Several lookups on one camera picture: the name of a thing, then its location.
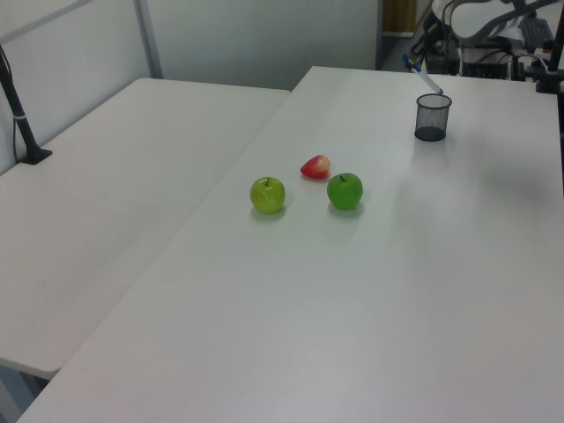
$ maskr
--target robotic arm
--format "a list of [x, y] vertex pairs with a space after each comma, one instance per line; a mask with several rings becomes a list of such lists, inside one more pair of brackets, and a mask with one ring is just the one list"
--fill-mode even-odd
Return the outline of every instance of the robotic arm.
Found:
[[434, 0], [426, 31], [410, 51], [411, 63], [421, 64], [425, 52], [446, 32], [465, 46], [476, 46], [516, 25], [522, 16], [562, 0]]
[[[456, 0], [450, 11], [448, 25], [458, 40], [467, 46], [495, 37], [507, 27], [513, 26], [522, 16], [559, 0]], [[444, 0], [435, 0], [433, 12], [441, 9]]]

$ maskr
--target table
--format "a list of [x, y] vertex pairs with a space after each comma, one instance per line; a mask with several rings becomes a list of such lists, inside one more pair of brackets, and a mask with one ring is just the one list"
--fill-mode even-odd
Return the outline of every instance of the table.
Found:
[[0, 178], [0, 364], [51, 378], [288, 92], [140, 79]]
[[[312, 69], [21, 423], [562, 421], [556, 100], [437, 82], [429, 144], [417, 76]], [[300, 176], [316, 154], [357, 211]], [[279, 215], [251, 208], [263, 175]]]

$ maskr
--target green apple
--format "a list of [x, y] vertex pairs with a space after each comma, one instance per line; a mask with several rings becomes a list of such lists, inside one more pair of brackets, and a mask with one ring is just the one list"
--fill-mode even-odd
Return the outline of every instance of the green apple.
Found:
[[356, 174], [337, 174], [327, 183], [327, 195], [335, 208], [352, 210], [362, 198], [362, 182]]
[[286, 190], [276, 178], [258, 178], [250, 187], [250, 201], [262, 213], [276, 213], [286, 199]]

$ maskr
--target white wall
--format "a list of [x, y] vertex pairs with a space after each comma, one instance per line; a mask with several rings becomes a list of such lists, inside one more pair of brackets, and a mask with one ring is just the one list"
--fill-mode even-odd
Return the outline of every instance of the white wall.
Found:
[[[3, 47], [40, 145], [149, 76], [134, 0], [88, 2]], [[20, 157], [24, 150], [19, 139]], [[13, 164], [11, 111], [0, 91], [0, 174]]]
[[374, 69], [379, 3], [141, 0], [164, 78], [287, 90], [312, 65]]

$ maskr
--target black mesh pen holder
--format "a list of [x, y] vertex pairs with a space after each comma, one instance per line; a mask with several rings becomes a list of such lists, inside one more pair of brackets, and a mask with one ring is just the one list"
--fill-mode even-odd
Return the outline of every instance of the black mesh pen holder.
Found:
[[452, 100], [446, 95], [425, 94], [417, 99], [415, 137], [440, 141], [447, 136], [447, 120]]

